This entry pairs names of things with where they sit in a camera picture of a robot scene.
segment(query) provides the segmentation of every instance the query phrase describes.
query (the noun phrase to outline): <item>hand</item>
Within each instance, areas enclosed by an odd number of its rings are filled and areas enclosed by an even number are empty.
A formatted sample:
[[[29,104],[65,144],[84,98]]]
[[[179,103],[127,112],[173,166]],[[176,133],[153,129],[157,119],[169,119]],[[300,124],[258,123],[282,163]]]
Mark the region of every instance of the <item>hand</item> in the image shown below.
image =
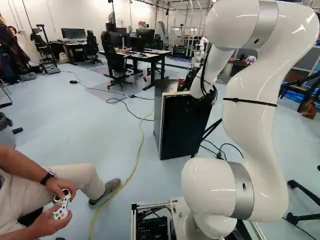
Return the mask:
[[[50,177],[45,184],[46,189],[49,193],[58,195],[59,198],[65,198],[65,194],[62,189],[68,189],[71,192],[70,202],[75,198],[77,189],[76,187],[68,180],[58,179],[56,177]]]
[[[60,229],[65,228],[72,218],[72,212],[68,212],[68,216],[64,219],[54,220],[53,212],[57,211],[62,205],[55,204],[52,208],[44,211],[34,223],[28,228],[32,232],[34,238],[41,238],[55,234]]]

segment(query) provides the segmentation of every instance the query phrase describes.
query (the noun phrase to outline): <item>wristwatch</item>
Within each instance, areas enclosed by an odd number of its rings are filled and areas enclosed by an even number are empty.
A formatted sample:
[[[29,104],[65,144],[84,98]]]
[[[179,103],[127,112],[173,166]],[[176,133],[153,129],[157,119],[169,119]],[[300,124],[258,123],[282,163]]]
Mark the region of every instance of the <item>wristwatch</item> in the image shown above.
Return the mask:
[[[45,186],[47,181],[50,179],[50,178],[55,178],[56,175],[50,171],[47,172],[47,174],[45,175],[45,177],[41,180],[40,184]]]

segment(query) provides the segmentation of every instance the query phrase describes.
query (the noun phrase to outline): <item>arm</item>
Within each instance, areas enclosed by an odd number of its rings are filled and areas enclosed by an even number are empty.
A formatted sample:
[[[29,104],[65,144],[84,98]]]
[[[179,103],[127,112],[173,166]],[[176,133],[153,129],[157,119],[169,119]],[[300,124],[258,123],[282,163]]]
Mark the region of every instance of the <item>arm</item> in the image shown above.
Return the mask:
[[[0,169],[4,170],[8,174],[37,183],[40,183],[48,173],[47,170],[36,164],[21,152],[1,143]],[[77,191],[71,182],[58,179],[56,177],[49,178],[45,184],[45,187],[49,193],[58,195],[60,198],[65,196],[62,192],[62,189],[69,189],[71,192],[71,201],[74,199]]]
[[[0,144],[0,169],[6,173],[40,183],[47,171],[17,150]]]
[[[36,238],[36,234],[32,231],[32,228],[26,227],[24,229],[9,232],[0,236],[0,240],[33,240]]]
[[[72,218],[72,212],[69,211],[66,218],[54,220],[52,213],[56,212],[60,207],[60,204],[54,205],[52,208],[44,211],[31,226],[1,235],[0,240],[34,240],[55,234],[60,229],[66,227]]]

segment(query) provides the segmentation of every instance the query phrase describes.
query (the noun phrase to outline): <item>black watch strap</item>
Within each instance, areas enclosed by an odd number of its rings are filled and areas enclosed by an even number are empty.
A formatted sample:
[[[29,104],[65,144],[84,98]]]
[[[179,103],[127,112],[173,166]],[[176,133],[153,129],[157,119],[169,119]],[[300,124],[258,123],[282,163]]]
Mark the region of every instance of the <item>black watch strap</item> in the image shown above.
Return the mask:
[[[45,177],[41,180],[40,184],[43,185],[43,186],[45,186],[46,183],[47,183],[47,181],[49,180],[49,178],[54,178],[54,177],[55,177],[54,174],[52,174],[51,172],[48,172],[48,173],[45,175]]]

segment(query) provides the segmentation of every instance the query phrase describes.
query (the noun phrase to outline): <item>beige pants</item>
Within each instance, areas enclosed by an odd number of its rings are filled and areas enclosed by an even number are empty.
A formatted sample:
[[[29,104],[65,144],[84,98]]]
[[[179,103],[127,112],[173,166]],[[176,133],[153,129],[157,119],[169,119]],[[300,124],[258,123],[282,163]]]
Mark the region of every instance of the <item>beige pants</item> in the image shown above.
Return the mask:
[[[69,180],[89,199],[96,200],[105,192],[105,185],[93,164],[52,166],[47,169],[59,179]],[[18,218],[49,204],[52,195],[41,184],[12,176],[1,169],[0,176],[0,235],[3,235],[24,228],[17,222]]]

